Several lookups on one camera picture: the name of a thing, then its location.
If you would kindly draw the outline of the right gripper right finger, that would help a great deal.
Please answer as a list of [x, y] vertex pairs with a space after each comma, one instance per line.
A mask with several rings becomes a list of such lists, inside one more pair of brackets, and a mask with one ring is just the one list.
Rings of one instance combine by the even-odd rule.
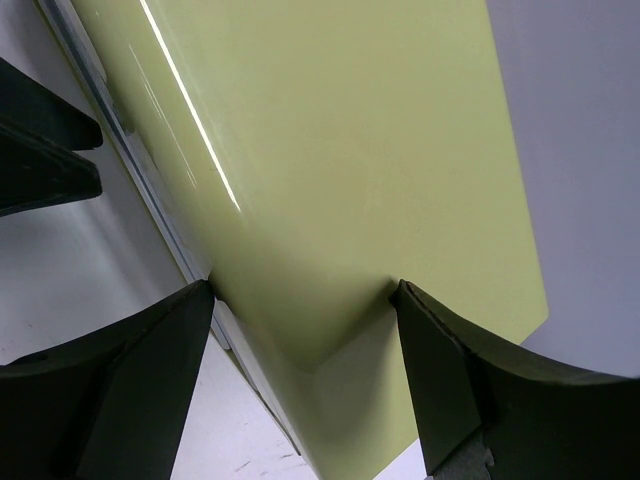
[[430, 477], [638, 477], [637, 379], [531, 352], [407, 281], [391, 301]]

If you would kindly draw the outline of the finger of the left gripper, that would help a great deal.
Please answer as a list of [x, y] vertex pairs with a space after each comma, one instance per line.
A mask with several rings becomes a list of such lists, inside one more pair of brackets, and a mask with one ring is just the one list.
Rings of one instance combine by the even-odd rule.
[[103, 144], [96, 120], [4, 59], [1, 118], [69, 150], [93, 150]]
[[1, 126], [3, 216], [98, 197], [95, 164], [14, 124]]

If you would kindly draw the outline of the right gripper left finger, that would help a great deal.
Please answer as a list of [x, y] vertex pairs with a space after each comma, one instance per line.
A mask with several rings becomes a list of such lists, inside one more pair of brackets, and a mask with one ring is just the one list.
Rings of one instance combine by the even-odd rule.
[[2, 366], [2, 478], [170, 478], [214, 304], [199, 280]]

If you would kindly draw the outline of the green metal drawer toolbox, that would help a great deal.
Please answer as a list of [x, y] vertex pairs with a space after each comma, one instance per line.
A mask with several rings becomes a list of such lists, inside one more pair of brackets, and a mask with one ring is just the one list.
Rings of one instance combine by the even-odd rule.
[[548, 316], [483, 1], [46, 1], [322, 479], [417, 439], [408, 280], [519, 343]]

